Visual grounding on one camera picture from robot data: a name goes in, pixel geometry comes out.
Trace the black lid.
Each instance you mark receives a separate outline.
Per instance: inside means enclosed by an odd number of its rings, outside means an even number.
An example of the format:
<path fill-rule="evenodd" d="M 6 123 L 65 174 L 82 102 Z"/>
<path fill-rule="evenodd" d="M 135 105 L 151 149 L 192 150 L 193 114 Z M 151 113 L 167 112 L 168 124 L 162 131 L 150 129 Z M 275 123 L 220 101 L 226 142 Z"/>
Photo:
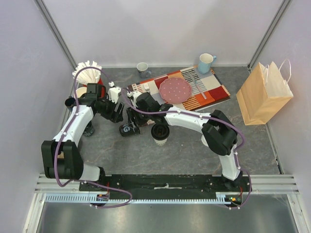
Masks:
<path fill-rule="evenodd" d="M 155 124 L 151 128 L 151 135 L 153 139 L 162 141 L 169 137 L 170 129 L 167 125 Z"/>

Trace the light blue mug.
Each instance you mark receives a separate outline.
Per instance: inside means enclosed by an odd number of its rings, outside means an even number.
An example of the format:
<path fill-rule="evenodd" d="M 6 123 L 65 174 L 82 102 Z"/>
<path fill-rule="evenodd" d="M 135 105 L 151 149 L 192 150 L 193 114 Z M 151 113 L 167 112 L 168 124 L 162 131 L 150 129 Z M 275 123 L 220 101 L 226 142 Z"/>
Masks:
<path fill-rule="evenodd" d="M 198 71 L 201 74 L 207 74 L 212 64 L 216 61 L 217 56 L 203 53 L 199 56 Z"/>

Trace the brown paper bag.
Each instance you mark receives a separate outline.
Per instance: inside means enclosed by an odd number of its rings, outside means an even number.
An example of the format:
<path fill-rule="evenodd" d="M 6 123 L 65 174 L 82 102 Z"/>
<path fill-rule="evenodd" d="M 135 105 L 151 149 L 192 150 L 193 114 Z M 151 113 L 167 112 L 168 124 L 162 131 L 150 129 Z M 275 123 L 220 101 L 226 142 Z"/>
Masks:
<path fill-rule="evenodd" d="M 236 97 L 245 125 L 266 124 L 285 104 L 293 98 L 288 82 L 292 76 L 283 78 L 280 70 L 283 65 L 275 62 L 264 66 L 258 63 L 252 70 Z"/>

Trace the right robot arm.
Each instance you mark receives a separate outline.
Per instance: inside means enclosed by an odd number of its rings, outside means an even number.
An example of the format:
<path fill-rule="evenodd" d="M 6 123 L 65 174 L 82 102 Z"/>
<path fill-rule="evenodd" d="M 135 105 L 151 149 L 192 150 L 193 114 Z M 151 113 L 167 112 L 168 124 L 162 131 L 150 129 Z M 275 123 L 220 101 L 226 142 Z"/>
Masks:
<path fill-rule="evenodd" d="M 201 133 L 202 143 L 219 156 L 223 187 L 228 191 L 234 191 L 240 186 L 243 172 L 236 153 L 237 136 L 240 132 L 223 112 L 187 111 L 171 104 L 159 104 L 148 92 L 130 92 L 126 88 L 122 89 L 121 96 L 134 113 L 135 127 L 138 128 L 148 120 L 155 123 L 151 135 L 158 145 L 166 143 L 170 135 L 170 126 Z"/>

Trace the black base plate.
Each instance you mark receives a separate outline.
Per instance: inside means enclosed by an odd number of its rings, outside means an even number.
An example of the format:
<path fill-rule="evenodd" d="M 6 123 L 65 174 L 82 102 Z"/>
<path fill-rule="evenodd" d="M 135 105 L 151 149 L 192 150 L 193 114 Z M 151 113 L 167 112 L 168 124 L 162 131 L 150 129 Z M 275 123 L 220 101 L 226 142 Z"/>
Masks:
<path fill-rule="evenodd" d="M 250 188 L 249 178 L 240 176 L 236 182 L 220 175 L 106 175 L 102 185 L 130 192 L 133 198 L 212 198 L 217 192 L 245 194 Z"/>

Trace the pink dotted plate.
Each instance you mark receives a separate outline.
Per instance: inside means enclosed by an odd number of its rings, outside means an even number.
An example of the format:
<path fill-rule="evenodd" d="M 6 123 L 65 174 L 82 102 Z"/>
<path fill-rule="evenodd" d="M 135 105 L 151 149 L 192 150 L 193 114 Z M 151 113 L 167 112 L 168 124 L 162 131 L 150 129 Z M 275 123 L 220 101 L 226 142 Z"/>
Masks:
<path fill-rule="evenodd" d="M 181 104 L 192 95 L 192 88 L 186 80 L 172 77 L 160 84 L 159 93 L 167 103 Z"/>

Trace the white wrapped straws bundle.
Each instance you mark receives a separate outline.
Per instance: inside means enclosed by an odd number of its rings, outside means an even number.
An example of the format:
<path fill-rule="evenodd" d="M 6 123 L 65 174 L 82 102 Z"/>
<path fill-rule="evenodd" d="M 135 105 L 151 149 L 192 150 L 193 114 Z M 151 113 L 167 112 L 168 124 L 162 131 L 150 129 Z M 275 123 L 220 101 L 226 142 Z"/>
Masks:
<path fill-rule="evenodd" d="M 76 74 L 85 67 L 93 68 L 88 68 L 80 72 L 77 76 L 76 81 L 82 85 L 87 85 L 88 83 L 98 83 L 102 67 L 99 66 L 98 63 L 95 61 L 93 61 L 92 63 L 90 61 L 79 63 L 72 73 L 73 77 L 75 78 Z"/>

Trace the patchwork placemat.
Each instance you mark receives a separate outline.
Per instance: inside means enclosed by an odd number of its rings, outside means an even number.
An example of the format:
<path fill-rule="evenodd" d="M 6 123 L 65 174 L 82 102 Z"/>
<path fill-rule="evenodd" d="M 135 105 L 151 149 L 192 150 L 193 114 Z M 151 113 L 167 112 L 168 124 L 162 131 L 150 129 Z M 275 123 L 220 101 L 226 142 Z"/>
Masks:
<path fill-rule="evenodd" d="M 191 73 L 193 77 L 197 80 L 200 88 L 207 97 L 206 100 L 202 97 L 201 93 L 194 85 L 194 82 L 189 76 L 189 73 Z M 197 66 L 184 68 L 155 78 L 140 81 L 138 83 L 129 85 L 128 89 L 131 91 L 139 91 L 143 93 L 145 92 L 144 83 L 147 83 L 149 85 L 150 94 L 152 95 L 152 97 L 160 104 L 163 104 L 166 101 L 160 96 L 159 87 L 164 80 L 172 77 L 178 77 L 186 80 L 192 88 L 192 95 L 187 101 L 181 104 L 175 104 L 175 106 L 178 108 L 197 112 L 209 106 L 213 106 L 217 103 L 230 99 L 230 93 L 222 84 L 222 82 L 218 79 L 215 72 L 210 69 L 207 74 L 201 74 L 199 73 Z"/>

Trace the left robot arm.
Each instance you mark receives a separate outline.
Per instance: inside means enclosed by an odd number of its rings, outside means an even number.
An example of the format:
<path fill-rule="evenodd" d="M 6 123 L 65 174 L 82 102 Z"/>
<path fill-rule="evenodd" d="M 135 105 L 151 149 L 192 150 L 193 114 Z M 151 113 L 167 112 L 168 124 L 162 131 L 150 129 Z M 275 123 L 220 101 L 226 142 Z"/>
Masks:
<path fill-rule="evenodd" d="M 105 189 L 107 180 L 104 169 L 84 163 L 78 144 L 91 121 L 100 114 L 113 123 L 123 120 L 124 104 L 118 103 L 121 88 L 110 83 L 110 88 L 98 83 L 89 83 L 81 97 L 68 98 L 71 115 L 61 131 L 50 141 L 41 145 L 45 176 L 48 179 L 86 180 L 96 191 Z"/>

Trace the small grey patterned mug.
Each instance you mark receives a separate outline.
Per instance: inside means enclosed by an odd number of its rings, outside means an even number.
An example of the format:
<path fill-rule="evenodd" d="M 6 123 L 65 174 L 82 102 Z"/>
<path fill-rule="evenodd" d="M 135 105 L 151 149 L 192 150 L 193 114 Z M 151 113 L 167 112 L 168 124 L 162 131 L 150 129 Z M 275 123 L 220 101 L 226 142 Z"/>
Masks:
<path fill-rule="evenodd" d="M 145 62 L 140 62 L 137 64 L 137 71 L 140 78 L 145 79 L 151 77 L 151 71 L 149 70 L 149 66 Z"/>

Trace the dark blue mug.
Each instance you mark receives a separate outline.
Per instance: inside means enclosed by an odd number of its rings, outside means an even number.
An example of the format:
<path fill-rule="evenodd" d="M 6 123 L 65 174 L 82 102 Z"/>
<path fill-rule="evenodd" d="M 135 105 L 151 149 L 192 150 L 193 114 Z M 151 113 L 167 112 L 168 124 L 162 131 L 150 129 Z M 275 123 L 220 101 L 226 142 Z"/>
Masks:
<path fill-rule="evenodd" d="M 73 107 L 75 106 L 75 98 L 73 97 L 69 97 L 65 100 L 64 102 L 65 106 L 67 107 L 67 109 L 72 112 Z"/>

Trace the cardboard cup carrier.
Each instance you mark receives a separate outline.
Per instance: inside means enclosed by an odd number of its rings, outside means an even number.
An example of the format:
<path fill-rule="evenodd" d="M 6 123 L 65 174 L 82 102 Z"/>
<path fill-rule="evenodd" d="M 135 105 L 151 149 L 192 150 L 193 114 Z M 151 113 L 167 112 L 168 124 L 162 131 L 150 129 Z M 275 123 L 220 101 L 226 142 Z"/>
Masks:
<path fill-rule="evenodd" d="M 61 151 L 58 156 L 57 156 L 58 159 L 64 159 L 64 152 Z"/>

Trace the red straw holder cup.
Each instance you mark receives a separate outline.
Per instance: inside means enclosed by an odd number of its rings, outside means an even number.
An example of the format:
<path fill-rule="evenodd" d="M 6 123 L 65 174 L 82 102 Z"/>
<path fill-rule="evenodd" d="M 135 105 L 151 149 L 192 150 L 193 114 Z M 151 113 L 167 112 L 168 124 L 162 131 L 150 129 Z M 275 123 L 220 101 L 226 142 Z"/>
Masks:
<path fill-rule="evenodd" d="M 102 86 L 104 86 L 104 83 L 101 78 L 99 79 L 98 84 L 101 84 Z M 105 95 L 105 88 L 103 87 L 101 96 L 103 97 L 104 95 Z"/>

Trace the black plastic cup stack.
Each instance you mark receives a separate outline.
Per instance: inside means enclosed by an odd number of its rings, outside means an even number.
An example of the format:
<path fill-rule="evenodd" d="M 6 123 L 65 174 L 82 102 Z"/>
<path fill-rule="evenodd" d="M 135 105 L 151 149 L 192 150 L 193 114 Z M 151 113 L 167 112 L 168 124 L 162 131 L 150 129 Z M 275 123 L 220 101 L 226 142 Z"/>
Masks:
<path fill-rule="evenodd" d="M 90 121 L 84 129 L 83 135 L 86 137 L 90 137 L 94 134 L 94 131 L 94 127 L 92 125 L 92 122 Z"/>

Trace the white lid stack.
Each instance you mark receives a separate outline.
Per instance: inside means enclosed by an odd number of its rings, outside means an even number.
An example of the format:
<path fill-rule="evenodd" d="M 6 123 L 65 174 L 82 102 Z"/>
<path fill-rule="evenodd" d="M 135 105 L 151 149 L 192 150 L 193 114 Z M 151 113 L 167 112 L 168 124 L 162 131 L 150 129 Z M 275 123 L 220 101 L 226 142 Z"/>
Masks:
<path fill-rule="evenodd" d="M 209 147 L 204 135 L 201 136 L 201 141 L 202 141 L 203 145 L 205 145 L 206 147 Z"/>

